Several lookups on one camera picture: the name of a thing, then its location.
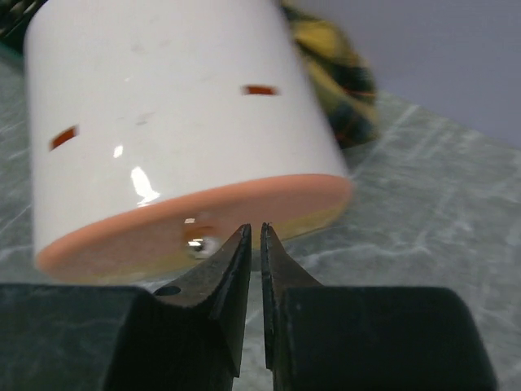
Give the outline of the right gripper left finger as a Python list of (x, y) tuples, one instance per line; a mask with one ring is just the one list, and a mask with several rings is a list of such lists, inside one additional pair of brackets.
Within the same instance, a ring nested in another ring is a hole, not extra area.
[(239, 376), (252, 232), (154, 292), (1, 286), (4, 390), (229, 390)]

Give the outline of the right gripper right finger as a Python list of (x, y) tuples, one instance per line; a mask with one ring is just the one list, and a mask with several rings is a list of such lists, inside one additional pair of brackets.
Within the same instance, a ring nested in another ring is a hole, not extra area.
[(325, 286), (260, 234), (265, 362), (276, 390), (495, 390), (462, 298), (442, 287)]

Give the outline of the round cream drawer organizer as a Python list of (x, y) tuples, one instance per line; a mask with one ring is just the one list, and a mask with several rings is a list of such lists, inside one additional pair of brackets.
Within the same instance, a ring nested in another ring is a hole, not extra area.
[(271, 1), (49, 1), (24, 42), (36, 267), (183, 270), (242, 224), (331, 224), (352, 184)]

